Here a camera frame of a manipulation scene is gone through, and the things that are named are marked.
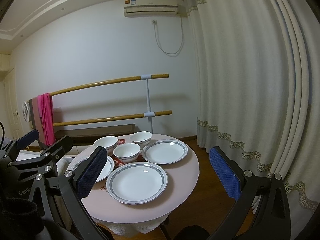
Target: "pink towel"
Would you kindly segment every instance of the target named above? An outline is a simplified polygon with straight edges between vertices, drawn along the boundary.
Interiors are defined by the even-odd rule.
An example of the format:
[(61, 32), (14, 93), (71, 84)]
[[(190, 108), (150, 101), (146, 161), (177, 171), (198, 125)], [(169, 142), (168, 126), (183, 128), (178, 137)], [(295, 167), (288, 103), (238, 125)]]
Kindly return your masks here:
[(53, 130), (52, 97), (49, 93), (38, 96), (39, 115), (42, 120), (45, 144), (50, 146), (56, 142)]

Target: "wooden cabinet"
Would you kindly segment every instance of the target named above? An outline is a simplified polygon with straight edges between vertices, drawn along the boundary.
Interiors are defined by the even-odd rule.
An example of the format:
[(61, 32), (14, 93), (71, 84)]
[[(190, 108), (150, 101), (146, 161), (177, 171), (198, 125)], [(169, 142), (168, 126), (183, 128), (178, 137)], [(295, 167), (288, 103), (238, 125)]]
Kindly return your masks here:
[(10, 70), (10, 55), (0, 54), (0, 71)]

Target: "air conditioner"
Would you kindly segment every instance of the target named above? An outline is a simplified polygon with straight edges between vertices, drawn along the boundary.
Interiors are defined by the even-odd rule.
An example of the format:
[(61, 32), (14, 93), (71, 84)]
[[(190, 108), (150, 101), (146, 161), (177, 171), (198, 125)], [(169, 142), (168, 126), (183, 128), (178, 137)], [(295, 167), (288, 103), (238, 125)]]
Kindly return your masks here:
[(175, 15), (178, 12), (176, 0), (125, 0), (124, 16)]

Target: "wooden floor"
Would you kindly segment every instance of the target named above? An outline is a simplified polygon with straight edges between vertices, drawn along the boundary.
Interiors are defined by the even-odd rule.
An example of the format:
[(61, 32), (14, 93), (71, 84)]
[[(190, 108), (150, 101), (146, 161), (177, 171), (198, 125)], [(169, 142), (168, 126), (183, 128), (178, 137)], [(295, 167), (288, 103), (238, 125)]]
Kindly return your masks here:
[[(176, 236), (186, 226), (199, 225), (212, 234), (223, 221), (231, 206), (233, 198), (229, 198), (218, 176), (209, 162), (209, 156), (204, 149), (199, 148), (196, 140), (186, 142), (196, 153), (200, 175), (198, 183), (191, 195), (169, 215), (166, 229), (171, 238)], [(249, 211), (239, 233), (247, 230), (253, 218)], [(127, 238), (113, 235), (115, 240), (165, 240), (159, 227), (150, 233), (139, 233), (135, 237)]]

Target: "blue gripper pad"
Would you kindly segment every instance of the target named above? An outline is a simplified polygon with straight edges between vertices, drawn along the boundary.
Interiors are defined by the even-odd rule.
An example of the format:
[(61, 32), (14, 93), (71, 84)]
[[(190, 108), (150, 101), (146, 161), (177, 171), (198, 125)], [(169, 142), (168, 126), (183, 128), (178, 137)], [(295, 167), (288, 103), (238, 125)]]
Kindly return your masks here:
[(79, 199), (89, 195), (107, 160), (107, 150), (103, 147), (97, 147), (91, 156), (86, 161), (83, 161), (83, 163), (87, 163), (89, 166), (76, 181), (76, 192)]
[(17, 149), (23, 150), (38, 138), (39, 138), (38, 130), (31, 130), (30, 132), (28, 132), (27, 134), (25, 134), (24, 136), (22, 136), (17, 140)]
[(215, 148), (210, 150), (209, 160), (228, 196), (237, 201), (241, 195), (241, 187), (236, 175)]

